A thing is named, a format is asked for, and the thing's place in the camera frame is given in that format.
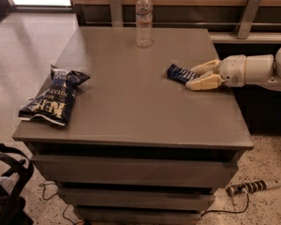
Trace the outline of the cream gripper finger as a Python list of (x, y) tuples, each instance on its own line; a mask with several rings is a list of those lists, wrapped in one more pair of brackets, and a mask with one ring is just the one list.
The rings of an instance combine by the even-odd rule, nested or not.
[(206, 63), (200, 64), (200, 65), (197, 65), (197, 66), (191, 68), (191, 71), (195, 72), (199, 75), (203, 75), (206, 72), (210, 72), (210, 71), (212, 71), (213, 73), (217, 73), (219, 65), (220, 65), (220, 60), (215, 59), (215, 60), (211, 60)]
[(212, 90), (222, 85), (225, 80), (219, 74), (206, 72), (200, 77), (185, 84), (186, 88), (192, 91)]

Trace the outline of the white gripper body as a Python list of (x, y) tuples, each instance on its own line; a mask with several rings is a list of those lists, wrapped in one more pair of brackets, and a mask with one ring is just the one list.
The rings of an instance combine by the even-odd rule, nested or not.
[(232, 55), (220, 62), (219, 74), (224, 79), (224, 85), (227, 87), (244, 86), (244, 66), (246, 56)]

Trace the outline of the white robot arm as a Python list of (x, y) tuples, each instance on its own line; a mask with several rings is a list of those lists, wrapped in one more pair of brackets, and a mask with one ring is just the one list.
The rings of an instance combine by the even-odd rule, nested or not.
[(192, 91), (213, 90), (221, 85), (243, 87), (257, 85), (281, 91), (281, 48), (276, 55), (231, 55), (191, 68), (199, 77), (186, 83)]

